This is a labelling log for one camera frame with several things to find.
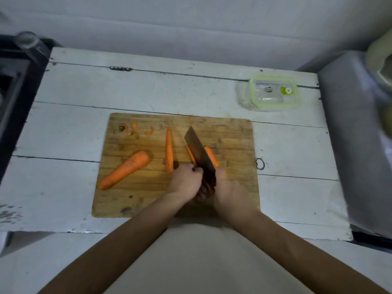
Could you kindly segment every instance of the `knife blade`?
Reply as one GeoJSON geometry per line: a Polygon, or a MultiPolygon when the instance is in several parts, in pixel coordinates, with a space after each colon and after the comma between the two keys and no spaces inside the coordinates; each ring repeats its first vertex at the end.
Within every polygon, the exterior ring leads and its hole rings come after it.
{"type": "Polygon", "coordinates": [[[187,133],[184,136],[185,142],[187,143],[190,151],[192,152],[196,163],[199,167],[203,168],[203,179],[211,186],[215,187],[216,178],[215,178],[215,167],[211,162],[211,159],[208,157],[207,152],[205,151],[203,144],[198,138],[194,128],[192,126],[189,127],[187,133]]]}

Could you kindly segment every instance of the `metal ring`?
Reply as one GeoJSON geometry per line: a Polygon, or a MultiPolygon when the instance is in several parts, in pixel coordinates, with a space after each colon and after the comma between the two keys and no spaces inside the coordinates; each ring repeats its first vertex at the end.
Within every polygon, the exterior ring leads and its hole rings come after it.
{"type": "Polygon", "coordinates": [[[263,161],[263,158],[256,158],[256,168],[257,168],[257,170],[263,170],[265,168],[265,163],[263,161]],[[257,160],[260,160],[263,163],[263,167],[262,168],[258,167],[257,160]]]}

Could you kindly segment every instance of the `hand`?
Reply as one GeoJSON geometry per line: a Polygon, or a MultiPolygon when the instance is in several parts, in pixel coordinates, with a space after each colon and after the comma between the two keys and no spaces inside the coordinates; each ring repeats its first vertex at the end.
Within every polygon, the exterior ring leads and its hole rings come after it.
{"type": "Polygon", "coordinates": [[[222,167],[216,169],[214,208],[233,228],[237,229],[260,212],[247,189],[237,181],[228,180],[222,167]]]}
{"type": "Polygon", "coordinates": [[[190,201],[202,185],[203,169],[193,169],[193,164],[181,164],[173,171],[172,180],[166,194],[179,197],[182,204],[190,201]]]}

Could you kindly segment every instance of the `gray wall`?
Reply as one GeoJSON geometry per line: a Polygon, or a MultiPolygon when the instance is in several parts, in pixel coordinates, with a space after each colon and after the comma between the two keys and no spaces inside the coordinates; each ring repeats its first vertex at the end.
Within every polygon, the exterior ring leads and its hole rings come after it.
{"type": "Polygon", "coordinates": [[[0,11],[0,33],[66,47],[291,70],[392,27],[392,0],[0,0],[0,11]]]}

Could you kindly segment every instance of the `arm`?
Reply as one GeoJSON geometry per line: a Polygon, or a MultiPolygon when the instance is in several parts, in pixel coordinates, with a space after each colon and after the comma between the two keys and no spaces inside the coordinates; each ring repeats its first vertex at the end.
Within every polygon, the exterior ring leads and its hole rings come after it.
{"type": "Polygon", "coordinates": [[[238,233],[316,294],[388,292],[318,247],[280,227],[255,207],[247,190],[218,168],[214,207],[238,233]]]}
{"type": "Polygon", "coordinates": [[[203,170],[183,164],[168,190],[68,265],[39,294],[101,294],[166,230],[202,183],[203,170]]]}

